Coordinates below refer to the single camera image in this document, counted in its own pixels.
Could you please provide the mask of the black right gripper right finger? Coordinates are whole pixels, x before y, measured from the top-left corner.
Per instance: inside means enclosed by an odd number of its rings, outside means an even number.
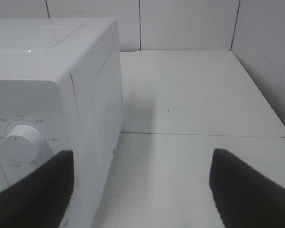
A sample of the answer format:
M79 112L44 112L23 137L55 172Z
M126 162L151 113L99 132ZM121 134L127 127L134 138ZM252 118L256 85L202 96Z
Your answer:
M285 228L285 188L230 151L213 151L209 186L225 227Z

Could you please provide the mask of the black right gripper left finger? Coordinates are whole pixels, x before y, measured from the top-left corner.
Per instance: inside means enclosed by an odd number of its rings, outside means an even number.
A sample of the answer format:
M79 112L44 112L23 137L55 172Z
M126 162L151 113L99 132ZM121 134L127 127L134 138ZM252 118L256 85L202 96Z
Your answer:
M74 190L72 150L0 192L0 228L58 228Z

